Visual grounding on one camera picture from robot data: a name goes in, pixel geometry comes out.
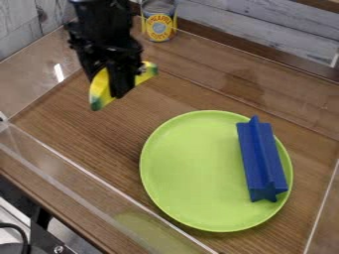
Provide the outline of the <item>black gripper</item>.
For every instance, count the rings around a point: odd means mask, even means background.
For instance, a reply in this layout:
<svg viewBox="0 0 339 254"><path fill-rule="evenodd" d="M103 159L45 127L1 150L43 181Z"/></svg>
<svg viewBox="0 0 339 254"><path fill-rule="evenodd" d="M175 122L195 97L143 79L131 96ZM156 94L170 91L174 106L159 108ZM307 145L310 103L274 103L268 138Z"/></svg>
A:
<svg viewBox="0 0 339 254"><path fill-rule="evenodd" d="M128 0L69 0L76 19L65 24L88 80L107 67L111 96L121 98L140 74L141 45L131 35L133 15Z"/></svg>

